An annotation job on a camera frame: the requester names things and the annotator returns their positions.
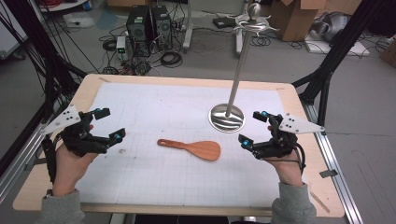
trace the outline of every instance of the computer equipment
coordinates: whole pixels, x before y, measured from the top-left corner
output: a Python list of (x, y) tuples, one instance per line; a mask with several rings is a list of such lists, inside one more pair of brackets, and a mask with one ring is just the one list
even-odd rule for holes
[(155, 41), (158, 49), (171, 49), (172, 44), (172, 21), (165, 6), (151, 7), (154, 24)]
[(213, 19), (213, 23), (219, 29), (227, 28), (227, 27), (235, 27), (235, 18), (215, 18)]
[(134, 51), (134, 56), (148, 57), (149, 45), (154, 39), (149, 6), (132, 6), (126, 27)]

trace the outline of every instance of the aluminum rail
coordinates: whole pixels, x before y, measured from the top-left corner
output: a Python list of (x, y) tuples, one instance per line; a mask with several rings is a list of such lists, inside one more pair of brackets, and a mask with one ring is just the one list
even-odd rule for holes
[[(303, 104), (305, 114), (308, 116), (311, 122), (316, 122), (318, 119), (318, 112), (313, 105)], [(324, 133), (315, 133), (319, 148), (323, 155), (323, 158), (328, 166), (329, 170), (334, 170), (338, 175), (332, 177), (332, 182), (337, 189), (338, 195), (340, 196), (341, 203), (344, 206), (346, 217), (350, 224), (362, 224), (361, 214), (359, 213), (358, 207), (352, 198), (352, 195), (347, 186), (347, 182), (344, 178), (343, 172), (335, 158), (332, 146), (330, 145), (329, 138)]]
[(29, 139), (23, 145), (20, 153), (15, 157), (13, 162), (8, 166), (7, 170), (0, 178), (0, 203), (6, 198), (9, 191), (19, 179), (21, 173), (26, 170), (29, 162), (35, 155), (35, 152), (41, 145), (44, 136), (40, 135), (39, 131), (43, 124), (37, 125)]

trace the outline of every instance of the black post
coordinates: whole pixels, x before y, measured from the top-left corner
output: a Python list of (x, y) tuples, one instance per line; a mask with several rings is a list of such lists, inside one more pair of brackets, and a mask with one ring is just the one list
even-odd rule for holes
[(4, 0), (4, 2), (35, 46), (35, 50), (51, 65), (52, 69), (45, 69), (46, 77), (53, 77), (59, 83), (59, 93), (73, 94), (77, 90), (78, 84), (70, 72), (76, 72), (79, 77), (85, 77), (87, 74), (61, 59), (28, 0)]
[(362, 0), (352, 18), (347, 23), (344, 31), (335, 39), (332, 49), (323, 60), (320, 67), (314, 73), (292, 83), (295, 88), (308, 83), (305, 90), (300, 93), (300, 99), (309, 105), (314, 103), (315, 98), (321, 92), (318, 125), (324, 126), (325, 123), (332, 74), (347, 56), (350, 49), (355, 45), (364, 29), (378, 13), (379, 9), (387, 1), (388, 0)]

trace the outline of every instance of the human hand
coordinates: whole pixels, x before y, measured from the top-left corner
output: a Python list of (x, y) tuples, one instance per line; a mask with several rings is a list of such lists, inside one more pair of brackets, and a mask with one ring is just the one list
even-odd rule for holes
[(77, 182), (85, 175), (97, 153), (87, 153), (83, 157), (75, 155), (62, 144), (56, 150), (56, 177), (52, 187), (53, 196), (64, 196), (74, 192)]
[(293, 150), (289, 155), (282, 158), (269, 157), (264, 160), (275, 167), (280, 182), (298, 187), (303, 185), (296, 150)]

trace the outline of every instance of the electronic device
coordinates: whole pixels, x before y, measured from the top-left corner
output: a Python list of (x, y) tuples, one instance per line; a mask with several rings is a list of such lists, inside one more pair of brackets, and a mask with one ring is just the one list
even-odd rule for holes
[(151, 14), (158, 49), (171, 49), (173, 47), (172, 21), (166, 6), (151, 7)]
[(234, 18), (215, 18), (213, 19), (213, 23), (219, 29), (227, 28), (227, 27), (235, 27), (235, 19)]
[(128, 52), (126, 48), (126, 37), (118, 36), (117, 37), (117, 46), (116, 46), (117, 54), (119, 55), (119, 59), (122, 62), (128, 60)]
[(134, 51), (134, 56), (148, 57), (149, 44), (154, 39), (149, 6), (132, 6), (126, 28)]
[(342, 12), (324, 12), (320, 17), (315, 18), (310, 30), (314, 30), (318, 35), (333, 43), (335, 38), (343, 32), (347, 26), (349, 16)]

